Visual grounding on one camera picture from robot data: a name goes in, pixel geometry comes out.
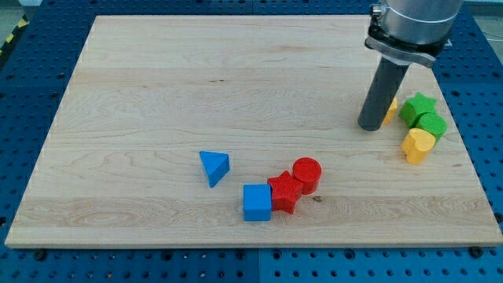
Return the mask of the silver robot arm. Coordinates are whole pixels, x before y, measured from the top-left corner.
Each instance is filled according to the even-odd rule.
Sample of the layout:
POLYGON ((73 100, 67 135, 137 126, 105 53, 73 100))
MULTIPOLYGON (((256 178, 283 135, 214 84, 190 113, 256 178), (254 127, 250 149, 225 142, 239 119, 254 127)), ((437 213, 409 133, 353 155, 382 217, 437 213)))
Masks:
POLYGON ((431 68, 462 4, 462 0, 379 0, 370 6, 365 46, 396 65, 431 68))

